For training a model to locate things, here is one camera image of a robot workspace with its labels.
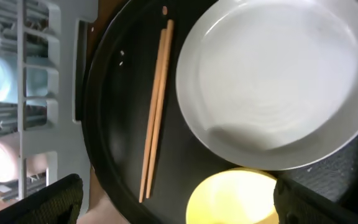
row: yellow bowl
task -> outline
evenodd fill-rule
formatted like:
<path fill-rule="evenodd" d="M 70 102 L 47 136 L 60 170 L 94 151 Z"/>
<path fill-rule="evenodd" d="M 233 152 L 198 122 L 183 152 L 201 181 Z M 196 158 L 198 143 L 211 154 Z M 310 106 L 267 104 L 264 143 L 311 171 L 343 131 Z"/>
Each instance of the yellow bowl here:
<path fill-rule="evenodd" d="M 187 224 L 277 224 L 276 179 L 259 170 L 236 168 L 197 186 L 186 210 Z"/>

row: plate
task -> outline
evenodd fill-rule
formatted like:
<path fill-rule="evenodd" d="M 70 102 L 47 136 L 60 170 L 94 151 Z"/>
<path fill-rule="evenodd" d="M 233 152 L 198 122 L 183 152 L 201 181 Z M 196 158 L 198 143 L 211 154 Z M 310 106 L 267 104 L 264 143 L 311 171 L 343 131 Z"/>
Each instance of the plate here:
<path fill-rule="evenodd" d="M 181 112 L 210 150 L 283 170 L 358 134 L 358 1 L 221 0 L 177 66 Z"/>

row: gray dish rack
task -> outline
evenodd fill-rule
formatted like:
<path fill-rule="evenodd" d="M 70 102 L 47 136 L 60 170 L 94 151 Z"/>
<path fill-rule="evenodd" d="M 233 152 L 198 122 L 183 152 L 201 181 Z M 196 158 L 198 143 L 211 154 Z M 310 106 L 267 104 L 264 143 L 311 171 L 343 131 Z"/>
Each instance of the gray dish rack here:
<path fill-rule="evenodd" d="M 18 131 L 21 140 L 19 180 L 0 183 L 2 201 L 23 199 L 76 173 L 83 180 L 81 214 L 87 211 L 90 162 L 75 109 L 85 70 L 86 23 L 97 15 L 98 2 L 92 0 L 0 0 L 0 55 L 17 56 L 19 90 L 17 105 L 0 104 L 0 136 Z M 28 56 L 48 57 L 49 65 L 27 63 Z M 26 68 L 48 71 L 47 96 L 26 95 Z M 45 100 L 47 108 L 27 106 L 28 100 Z M 40 153 L 47 155 L 48 169 L 28 178 L 25 160 Z"/>

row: wooden chopstick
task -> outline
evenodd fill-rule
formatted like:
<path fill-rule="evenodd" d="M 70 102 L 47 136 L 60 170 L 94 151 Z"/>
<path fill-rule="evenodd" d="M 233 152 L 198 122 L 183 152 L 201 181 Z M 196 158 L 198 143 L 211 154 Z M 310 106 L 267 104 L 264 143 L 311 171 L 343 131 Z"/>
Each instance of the wooden chopstick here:
<path fill-rule="evenodd" d="M 155 119 L 154 119 L 152 148 L 151 148 L 151 155 L 150 155 L 150 161 L 149 161 L 149 174 L 147 176 L 146 198 L 150 197 L 150 191 L 151 191 L 152 181 L 153 181 L 155 156 L 157 153 L 158 134 L 160 132 L 160 125 L 161 125 L 161 116 L 162 116 L 162 108 L 163 108 L 163 102 L 164 102 L 165 84 L 167 82 L 167 73 L 168 73 L 168 66 L 169 66 L 169 56 L 170 56 L 170 52 L 171 52 L 172 35 L 173 35 L 173 20 L 170 19 L 170 20 L 168 20 L 167 34 L 165 36 L 165 43 L 164 43 L 164 48 L 163 48 L 162 71 L 161 71 L 160 86 L 158 87 L 157 109 L 156 109 L 156 114 L 155 114 Z"/>
<path fill-rule="evenodd" d="M 158 46 L 157 54 L 157 63 L 155 66 L 153 90 L 152 90 L 152 99 L 150 103 L 150 112 L 149 112 L 149 122 L 147 125 L 147 135 L 146 142 L 144 146 L 144 157 L 143 157 L 143 168 L 142 168 L 142 180 L 140 183 L 140 194 L 139 202 L 143 202 L 144 196 L 144 187 L 146 183 L 147 167 L 149 166 L 149 157 L 150 157 L 150 147 L 152 143 L 153 128 L 154 128 L 154 119 L 155 119 L 155 110 L 157 109 L 157 98 L 158 98 L 158 88 L 160 86 L 161 71 L 162 71 L 162 59 L 163 59 L 163 48 L 165 43 L 165 35 L 167 33 L 166 29 L 161 30 L 160 44 Z"/>

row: black tray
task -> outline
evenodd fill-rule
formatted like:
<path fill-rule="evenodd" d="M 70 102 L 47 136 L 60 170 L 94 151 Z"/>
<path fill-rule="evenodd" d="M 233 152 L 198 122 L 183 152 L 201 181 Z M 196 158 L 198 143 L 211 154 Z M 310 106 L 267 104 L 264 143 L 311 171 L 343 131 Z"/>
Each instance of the black tray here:
<path fill-rule="evenodd" d="M 216 0 L 130 0 L 112 17 L 85 80 L 83 132 L 96 175 L 131 223 L 185 223 L 187 201 L 205 178 L 236 167 L 205 148 L 186 125 L 175 72 L 181 47 Z M 168 16 L 162 15 L 168 7 Z M 160 31 L 175 21 L 152 198 L 138 202 Z M 358 212 L 358 137 L 331 157 L 284 175 Z"/>

